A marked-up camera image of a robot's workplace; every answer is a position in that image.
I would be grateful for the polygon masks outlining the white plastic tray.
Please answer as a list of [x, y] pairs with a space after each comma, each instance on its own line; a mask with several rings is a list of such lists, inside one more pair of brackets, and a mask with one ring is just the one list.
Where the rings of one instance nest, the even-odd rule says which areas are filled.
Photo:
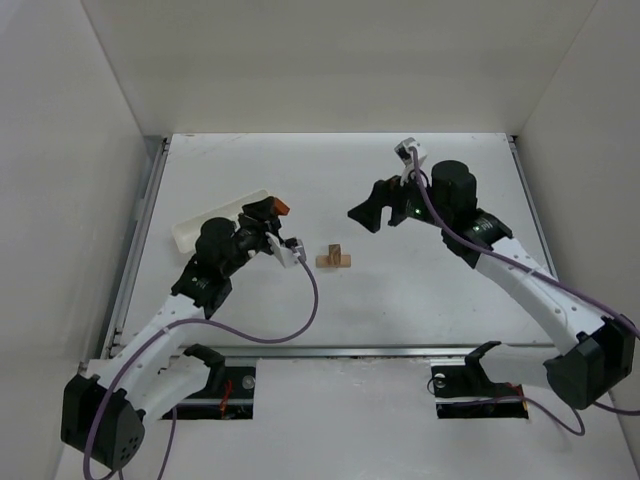
[[265, 200], [271, 196], [268, 190], [260, 189], [227, 202], [212, 210], [198, 214], [171, 227], [171, 234], [180, 254], [191, 254], [196, 251], [196, 242], [202, 232], [222, 226], [222, 231], [237, 227], [242, 207]]

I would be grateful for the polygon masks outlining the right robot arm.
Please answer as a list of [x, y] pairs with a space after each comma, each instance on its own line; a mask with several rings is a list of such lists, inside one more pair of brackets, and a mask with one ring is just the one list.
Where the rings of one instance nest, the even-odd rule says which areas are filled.
[[462, 410], [475, 402], [513, 401], [523, 386], [548, 389], [574, 410], [601, 398], [632, 371], [638, 329], [625, 316], [562, 285], [536, 262], [512, 230], [481, 209], [477, 181], [466, 164], [446, 160], [429, 175], [412, 161], [374, 183], [348, 216], [371, 233], [414, 219], [440, 229], [448, 250], [508, 294], [542, 328], [551, 347], [515, 347], [491, 340], [454, 364], [432, 367], [434, 393]]

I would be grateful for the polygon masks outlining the orange triangular wood block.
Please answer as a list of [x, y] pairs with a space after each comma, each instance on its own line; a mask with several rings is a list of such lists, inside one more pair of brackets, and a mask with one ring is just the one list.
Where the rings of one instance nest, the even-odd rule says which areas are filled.
[[287, 216], [290, 212], [290, 207], [286, 205], [281, 199], [273, 198], [273, 214], [276, 216]]

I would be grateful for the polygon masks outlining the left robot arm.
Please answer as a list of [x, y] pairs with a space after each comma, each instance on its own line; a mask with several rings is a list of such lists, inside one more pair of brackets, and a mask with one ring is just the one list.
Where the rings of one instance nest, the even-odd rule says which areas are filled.
[[225, 358], [195, 340], [198, 328], [232, 291], [232, 276], [258, 254], [285, 268], [299, 263], [295, 240], [281, 234], [289, 208], [279, 198], [246, 196], [176, 225], [189, 254], [164, 304], [138, 334], [91, 375], [79, 373], [63, 391], [61, 440], [94, 463], [120, 473], [139, 451], [149, 424], [181, 400], [225, 381]]

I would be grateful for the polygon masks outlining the dark striped wood block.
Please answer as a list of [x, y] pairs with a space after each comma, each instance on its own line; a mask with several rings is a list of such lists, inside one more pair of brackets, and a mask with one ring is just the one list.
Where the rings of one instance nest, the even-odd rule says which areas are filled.
[[328, 246], [327, 265], [338, 268], [342, 264], [342, 250], [340, 244], [330, 244]]

